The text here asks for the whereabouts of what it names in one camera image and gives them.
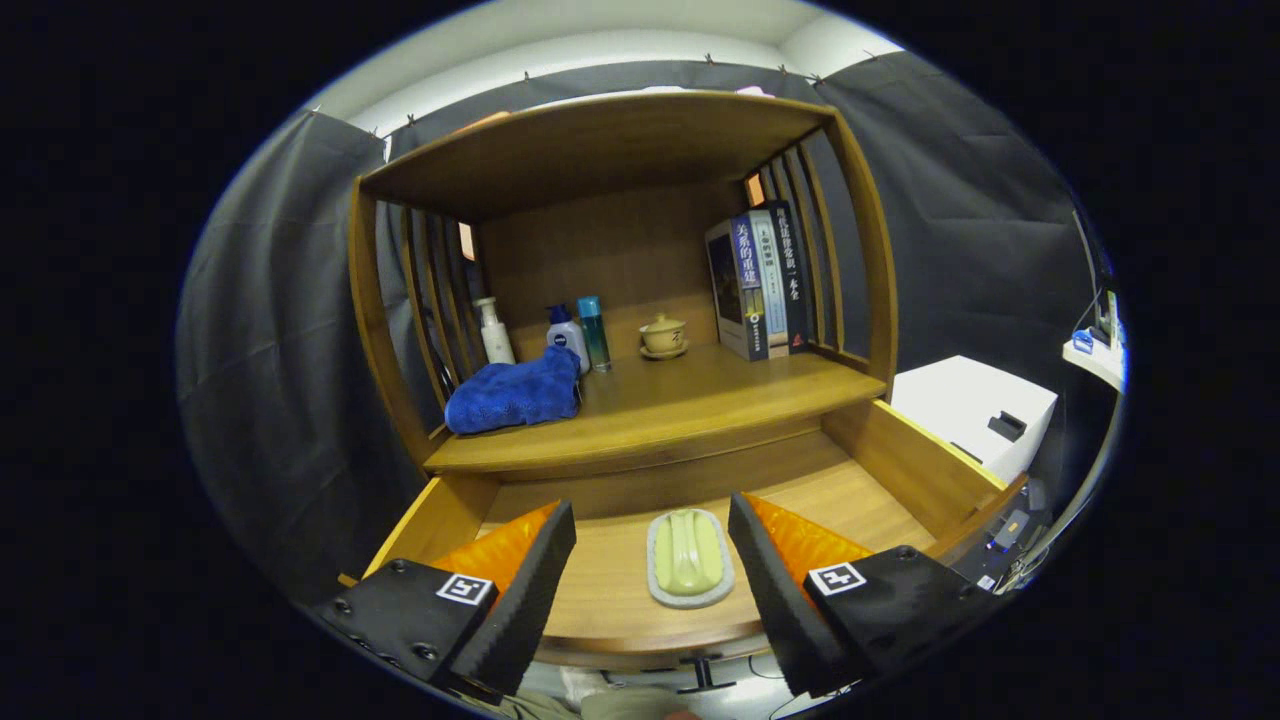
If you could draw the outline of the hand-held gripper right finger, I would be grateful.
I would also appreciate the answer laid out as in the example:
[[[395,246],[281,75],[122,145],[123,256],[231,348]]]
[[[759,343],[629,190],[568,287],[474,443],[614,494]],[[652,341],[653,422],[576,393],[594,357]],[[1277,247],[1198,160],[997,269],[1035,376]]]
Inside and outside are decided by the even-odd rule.
[[[910,544],[868,553],[754,495],[731,497],[728,533],[795,694],[902,673],[1004,602]]]

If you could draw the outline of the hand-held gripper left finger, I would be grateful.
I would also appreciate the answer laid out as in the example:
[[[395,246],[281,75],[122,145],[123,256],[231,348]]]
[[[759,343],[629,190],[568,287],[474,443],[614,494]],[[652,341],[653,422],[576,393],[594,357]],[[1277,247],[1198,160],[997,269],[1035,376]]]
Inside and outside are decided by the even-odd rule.
[[[413,682],[495,701],[518,689],[575,544],[573,507],[556,501],[442,559],[392,559],[317,621]]]

